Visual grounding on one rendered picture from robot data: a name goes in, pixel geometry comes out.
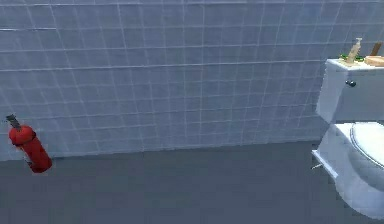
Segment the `white toilet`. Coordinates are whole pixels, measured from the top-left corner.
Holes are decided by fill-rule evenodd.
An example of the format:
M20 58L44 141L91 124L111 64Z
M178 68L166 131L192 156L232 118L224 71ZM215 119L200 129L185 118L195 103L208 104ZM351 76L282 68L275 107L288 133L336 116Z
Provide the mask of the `white toilet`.
M316 113L329 127L312 154L349 207L384 220L384 67L328 59Z

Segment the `green soap dish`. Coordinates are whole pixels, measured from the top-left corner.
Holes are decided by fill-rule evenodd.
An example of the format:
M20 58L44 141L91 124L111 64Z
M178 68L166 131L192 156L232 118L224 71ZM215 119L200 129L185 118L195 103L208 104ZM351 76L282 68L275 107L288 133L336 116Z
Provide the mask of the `green soap dish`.
M341 58L342 60L347 60L348 59L348 55L347 54L340 54L339 58ZM357 62L363 62L365 59L365 57L363 56L360 56L360 55L357 55L354 59L354 61L357 61Z

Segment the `red fire extinguisher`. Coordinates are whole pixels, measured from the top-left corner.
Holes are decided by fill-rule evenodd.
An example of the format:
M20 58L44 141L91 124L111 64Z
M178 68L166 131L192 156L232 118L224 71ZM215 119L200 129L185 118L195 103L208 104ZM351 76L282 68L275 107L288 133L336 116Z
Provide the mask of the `red fire extinguisher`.
M31 171L33 173L44 173L49 170L52 167L52 160L33 128L20 124L14 114L8 115L6 120L12 126L8 137L11 143L23 153Z

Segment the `beige soap dispenser bottle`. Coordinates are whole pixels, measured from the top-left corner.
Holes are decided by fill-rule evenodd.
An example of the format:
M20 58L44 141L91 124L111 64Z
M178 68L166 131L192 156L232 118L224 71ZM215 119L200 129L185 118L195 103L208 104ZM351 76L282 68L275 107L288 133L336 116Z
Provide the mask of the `beige soap dispenser bottle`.
M361 41L362 41L361 37L357 37L356 38L356 43L352 46L350 52L348 53L347 59L346 59L346 62L348 64L353 64L354 63L355 58L356 58L356 56L358 55L358 53L359 53L359 51L361 49Z

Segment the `tan soap bar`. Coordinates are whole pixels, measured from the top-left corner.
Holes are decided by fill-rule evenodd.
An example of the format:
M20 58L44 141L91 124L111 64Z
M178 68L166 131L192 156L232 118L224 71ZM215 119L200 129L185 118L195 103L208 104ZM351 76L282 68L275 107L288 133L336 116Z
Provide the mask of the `tan soap bar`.
M384 67L384 56L366 56L364 63L375 67Z

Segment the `brown stick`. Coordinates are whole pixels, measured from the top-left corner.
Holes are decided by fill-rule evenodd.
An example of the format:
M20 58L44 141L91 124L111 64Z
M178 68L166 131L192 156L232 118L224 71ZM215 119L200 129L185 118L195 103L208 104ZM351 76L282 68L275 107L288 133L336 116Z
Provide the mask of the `brown stick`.
M382 42L376 42L369 56L377 56L381 46L382 46Z

